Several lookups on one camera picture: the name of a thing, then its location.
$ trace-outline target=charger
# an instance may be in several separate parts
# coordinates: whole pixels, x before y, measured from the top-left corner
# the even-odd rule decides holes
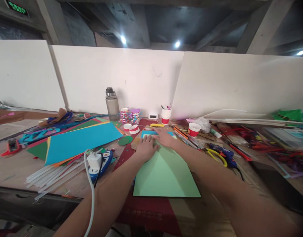
[[[90,165],[90,168],[93,170],[100,170],[100,167],[102,165],[102,155],[95,152],[90,152],[90,154],[87,157],[87,161]]]

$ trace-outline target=hand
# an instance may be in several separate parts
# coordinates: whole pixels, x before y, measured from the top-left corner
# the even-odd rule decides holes
[[[168,146],[170,148],[177,142],[177,139],[174,139],[167,131],[154,128],[154,130],[158,133],[159,136],[154,135],[154,138],[163,146]]]
[[[153,146],[154,141],[155,139],[151,135],[141,138],[135,154],[140,157],[140,159],[145,160],[145,162],[149,161],[159,148],[159,145]]]

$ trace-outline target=white wall panel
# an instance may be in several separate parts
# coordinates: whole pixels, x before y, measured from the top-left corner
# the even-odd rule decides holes
[[[65,107],[45,40],[0,40],[0,100],[32,109]]]
[[[184,52],[53,45],[68,106],[107,113],[105,89],[113,87],[122,107],[143,116],[172,103]]]
[[[303,57],[185,52],[172,118],[268,114],[303,101]]]

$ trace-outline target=small white clock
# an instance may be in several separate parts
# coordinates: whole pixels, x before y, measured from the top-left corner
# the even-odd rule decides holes
[[[148,114],[148,118],[157,120],[158,119],[158,114]]]

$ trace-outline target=green paper circle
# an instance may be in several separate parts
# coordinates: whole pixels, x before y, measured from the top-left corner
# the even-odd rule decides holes
[[[126,145],[126,144],[129,144],[133,141],[133,138],[131,136],[126,136],[126,137],[123,137],[119,140],[118,144],[119,145]]]

